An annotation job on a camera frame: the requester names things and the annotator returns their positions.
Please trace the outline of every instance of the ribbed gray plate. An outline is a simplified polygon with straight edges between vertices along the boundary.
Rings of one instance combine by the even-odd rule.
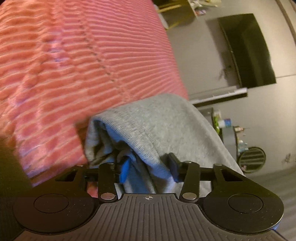
[[[211,224],[196,204],[174,194],[124,194],[102,204],[84,226],[64,234],[39,235],[24,231],[15,241],[284,241],[275,231],[258,235],[233,234]]]

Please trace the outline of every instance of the gray garment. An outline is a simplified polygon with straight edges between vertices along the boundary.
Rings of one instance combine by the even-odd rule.
[[[187,100],[162,94],[108,109],[91,118],[85,144],[86,157],[95,166],[106,161],[130,162],[123,186],[127,193],[176,193],[165,165],[173,152],[180,161],[194,161],[212,168],[221,163],[242,174],[221,139]],[[200,184],[200,196],[211,191],[209,182]]]

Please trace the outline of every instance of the pink blanket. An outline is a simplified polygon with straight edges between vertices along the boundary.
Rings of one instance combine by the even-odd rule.
[[[34,184],[86,162],[90,116],[187,97],[150,0],[6,0],[0,18],[0,134]]]

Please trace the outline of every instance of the black tv screen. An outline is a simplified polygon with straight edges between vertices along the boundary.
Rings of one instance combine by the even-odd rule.
[[[276,83],[270,54],[255,16],[239,14],[219,18],[242,87]]]

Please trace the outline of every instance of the television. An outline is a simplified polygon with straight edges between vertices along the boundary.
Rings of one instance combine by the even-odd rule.
[[[218,19],[228,42],[241,87],[275,84],[270,54],[254,14]]]

